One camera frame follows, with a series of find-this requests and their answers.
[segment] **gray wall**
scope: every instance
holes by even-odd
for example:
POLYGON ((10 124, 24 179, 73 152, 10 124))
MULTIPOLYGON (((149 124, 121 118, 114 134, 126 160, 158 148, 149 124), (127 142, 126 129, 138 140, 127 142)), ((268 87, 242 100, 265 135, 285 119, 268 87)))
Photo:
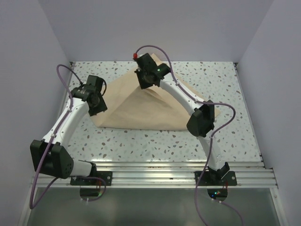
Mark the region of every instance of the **gray wall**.
POLYGON ((273 0, 39 0, 70 60, 131 60, 141 45, 173 60, 237 62, 273 0))
POLYGON ((33 175, 29 145, 55 121, 68 60, 37 0, 0 2, 0 222, 15 225, 33 175))
POLYGON ((238 64, 263 159, 293 226, 301 225, 300 10, 300 0, 275 0, 238 64))

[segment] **speckled surface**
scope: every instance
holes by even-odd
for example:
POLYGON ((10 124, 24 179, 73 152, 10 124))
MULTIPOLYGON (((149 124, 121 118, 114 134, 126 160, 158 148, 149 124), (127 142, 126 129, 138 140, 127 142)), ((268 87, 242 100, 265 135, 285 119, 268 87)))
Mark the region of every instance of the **speckled surface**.
MULTIPOLYGON (((135 62, 76 62, 74 71, 85 80, 97 75, 107 83, 135 67, 135 62)), ((173 62, 174 71, 204 97, 233 105, 236 119, 216 134, 226 161, 261 161, 232 62, 173 62)), ((70 88, 78 86, 73 76, 70 88)), ((216 128, 232 112, 219 107, 216 128)), ((75 159, 86 161, 201 161, 206 156, 199 141, 187 131, 97 128, 83 117, 68 145, 75 159)))

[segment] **folded cloth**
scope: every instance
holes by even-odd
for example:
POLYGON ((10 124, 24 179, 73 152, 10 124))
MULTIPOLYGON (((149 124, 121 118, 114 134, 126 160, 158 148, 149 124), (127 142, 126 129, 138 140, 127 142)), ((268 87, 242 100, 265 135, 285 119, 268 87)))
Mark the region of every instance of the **folded cloth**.
MULTIPOLYGON (((157 65, 162 63, 154 54, 151 56, 157 65)), ((92 116, 93 123, 97 127, 118 129, 187 130, 190 116, 184 107, 157 86, 141 89, 135 70, 128 71, 108 84, 104 95, 108 110, 92 116)), ((189 84, 182 82, 203 98, 189 84)))

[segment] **terrazzo table surface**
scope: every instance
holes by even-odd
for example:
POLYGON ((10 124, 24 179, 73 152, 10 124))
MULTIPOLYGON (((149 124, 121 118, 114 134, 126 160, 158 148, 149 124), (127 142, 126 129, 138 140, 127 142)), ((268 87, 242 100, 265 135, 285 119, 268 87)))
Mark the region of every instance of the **terrazzo table surface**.
MULTIPOLYGON (((107 83, 136 67, 135 62, 76 62, 74 71, 82 79, 97 75, 107 83)), ((216 134, 216 141, 226 161, 260 162, 252 127, 232 62, 173 62, 175 73, 205 98, 233 105, 235 120, 216 134)), ((70 89, 78 86, 73 75, 70 89)), ((217 106, 221 114, 215 127, 226 123, 231 109, 217 106)), ((199 141, 188 131, 157 131, 97 128, 85 115, 76 128, 68 152, 86 161, 205 161, 199 141)))

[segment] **purple cable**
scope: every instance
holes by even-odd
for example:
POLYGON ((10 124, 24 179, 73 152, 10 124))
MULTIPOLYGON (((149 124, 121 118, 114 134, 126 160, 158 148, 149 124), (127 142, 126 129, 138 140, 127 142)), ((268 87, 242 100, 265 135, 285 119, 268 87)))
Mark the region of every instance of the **purple cable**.
POLYGON ((99 180, 99 181, 101 181, 101 182, 103 183, 103 185, 104 185, 103 193, 101 194, 101 196, 98 196, 98 197, 95 198, 95 199, 89 199, 88 202, 93 202, 93 201, 99 200, 99 199, 103 196, 103 194, 105 193, 105 191, 106 191, 106 189, 107 189, 107 185, 106 185, 105 181, 104 181, 103 179, 101 179, 101 178, 96 178, 96 177, 79 177, 79 178, 82 178, 82 179, 99 180))
MULTIPOLYGON (((172 75, 172 77, 173 77, 173 80, 176 81, 176 77, 175 77, 175 75, 174 75, 173 67, 172 67, 171 61, 170 61, 170 59, 169 59, 167 53, 166 53, 163 49, 161 49, 160 47, 154 46, 154 45, 145 45, 145 46, 141 46, 141 47, 136 51, 136 53, 138 53, 139 50, 141 50, 142 48, 145 48, 145 47, 156 48, 156 49, 160 50, 160 51, 165 55, 165 57, 166 57, 166 59, 167 59, 167 61, 168 61, 168 63, 169 63, 170 73, 171 73, 171 75, 172 75)), ((199 185, 199 183, 200 183, 200 181, 201 181, 201 178, 202 178, 202 176, 203 176, 203 174, 204 174, 204 172, 205 172, 205 170, 206 170, 206 168, 207 168, 207 166, 208 166, 209 158, 210 158, 210 155, 211 155, 211 152, 212 152, 212 143, 213 143, 213 137, 214 137, 214 135, 215 135, 219 130, 221 130, 221 129, 224 128, 225 126, 229 125, 229 124, 234 120, 235 115, 236 115, 236 111, 235 111, 235 108, 234 108, 233 106, 229 105, 229 104, 224 104, 224 103, 210 103, 210 102, 196 101, 195 98, 194 98, 193 96, 191 96, 191 95, 190 95, 190 94, 189 94, 189 93, 188 93, 188 92, 187 92, 180 84, 178 84, 178 87, 179 87, 179 88, 180 88, 180 89, 181 89, 181 90, 182 90, 182 91, 183 91, 190 99, 192 99, 193 101, 195 101, 195 102, 197 102, 197 103, 204 104, 204 105, 222 105, 222 106, 227 106, 227 107, 231 108, 232 111, 233 111, 233 116, 231 117, 231 119, 230 119, 228 122, 226 122, 225 124, 223 124, 222 126, 220 126, 219 128, 217 128, 217 129, 211 134, 211 136, 210 136, 210 147, 209 147, 208 158, 207 158, 207 161, 206 161, 206 163, 205 163, 205 166, 204 166, 204 168, 203 168, 203 170, 202 170, 202 173, 201 173, 201 175, 200 175, 200 177, 199 177, 199 179, 198 179, 198 181, 197 181, 196 188, 195 188, 195 191, 194 191, 194 203, 195 203, 195 205, 196 205, 196 210, 197 210, 197 212, 198 212, 198 216, 201 218, 201 220, 203 221, 203 223, 204 223, 206 226, 208 226, 209 224, 205 221, 205 219, 204 219, 203 216, 201 215, 200 210, 199 210, 199 207, 198 207, 198 185, 199 185)), ((245 225, 245 221, 244 221, 243 217, 241 216, 241 214, 239 213, 239 211, 238 211, 237 209, 235 209, 235 208, 232 207, 231 205, 226 204, 226 203, 224 203, 224 202, 222 202, 222 204, 224 204, 224 205, 230 207, 231 209, 233 209, 233 210, 239 215, 239 217, 240 217, 240 219, 241 219, 242 225, 243 225, 243 226, 245 225)))
MULTIPOLYGON (((79 77, 74 73, 74 71, 72 69, 70 69, 69 67, 65 66, 65 65, 58 65, 56 67, 56 73, 57 73, 57 76, 59 77, 59 79, 61 80, 62 84, 64 85, 64 87, 66 88, 67 92, 68 92, 68 95, 69 95, 69 98, 70 98, 70 108, 72 108, 73 106, 73 98, 72 98, 72 94, 66 84, 66 82, 63 80, 60 72, 59 72, 59 68, 60 67, 65 67, 67 68, 69 71, 71 71, 78 79, 79 77)), ((59 128, 61 127, 62 123, 64 122, 64 120, 67 118, 68 114, 69 114, 70 111, 67 111, 66 114, 62 117, 62 119, 59 121, 58 125, 56 126, 55 130, 53 131, 53 134, 56 134, 57 131, 59 130, 59 128)), ((47 192, 47 190, 50 188, 50 186, 58 179, 58 178, 54 178, 50 183, 49 185, 45 188, 45 190, 43 191, 42 195, 38 198, 38 200, 33 203, 33 197, 34 197, 34 191, 36 189, 36 185, 37 185, 37 181, 38 181, 38 177, 39 177, 39 173, 41 171, 41 168, 42 168, 42 164, 43 164, 43 161, 49 151, 49 148, 53 142, 53 139, 54 137, 51 137, 51 139, 49 140, 46 148, 45 148, 45 151, 41 157, 41 160, 38 164, 38 167, 37 167, 37 170, 36 170, 36 174, 34 175, 34 178, 33 178, 33 183, 32 183, 32 190, 31 190, 31 194, 30 194, 30 201, 29 201, 29 208, 32 210, 33 208, 35 208, 37 206, 37 204, 39 203, 39 201, 42 199, 42 197, 44 196, 44 194, 47 192)))

